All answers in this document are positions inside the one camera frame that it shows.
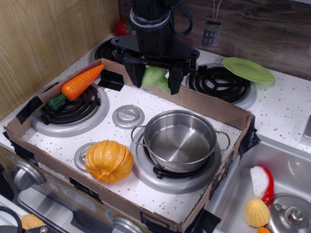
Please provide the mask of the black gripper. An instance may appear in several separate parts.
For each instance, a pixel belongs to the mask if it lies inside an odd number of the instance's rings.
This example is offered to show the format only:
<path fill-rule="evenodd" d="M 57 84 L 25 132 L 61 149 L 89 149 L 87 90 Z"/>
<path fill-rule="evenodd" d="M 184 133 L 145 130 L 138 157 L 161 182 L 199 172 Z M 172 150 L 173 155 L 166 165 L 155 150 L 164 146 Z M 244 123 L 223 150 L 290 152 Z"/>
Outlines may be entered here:
<path fill-rule="evenodd" d="M 147 66 L 169 69 L 171 95 L 179 92 L 187 73 L 197 71 L 200 52 L 180 41 L 169 26 L 157 30 L 137 30 L 132 35 L 115 36 L 111 40 L 115 56 L 123 60 L 134 86 L 140 88 Z"/>

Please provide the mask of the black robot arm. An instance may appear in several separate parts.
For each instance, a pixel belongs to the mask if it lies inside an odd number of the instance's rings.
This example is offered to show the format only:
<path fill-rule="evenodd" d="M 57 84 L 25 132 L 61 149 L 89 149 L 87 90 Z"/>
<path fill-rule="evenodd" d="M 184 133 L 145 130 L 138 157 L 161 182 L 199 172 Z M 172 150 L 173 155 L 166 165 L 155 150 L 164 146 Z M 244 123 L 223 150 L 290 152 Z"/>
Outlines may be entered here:
<path fill-rule="evenodd" d="M 121 60 L 136 87 L 141 87 L 147 66 L 169 71 L 171 94 L 179 92 L 184 76 L 197 71 L 199 51 L 179 40 L 193 27 L 190 12 L 178 0 L 133 0 L 130 12 L 135 34 L 114 37 L 115 57 Z M 189 20 L 189 27 L 181 33 L 175 30 L 174 10 Z"/>

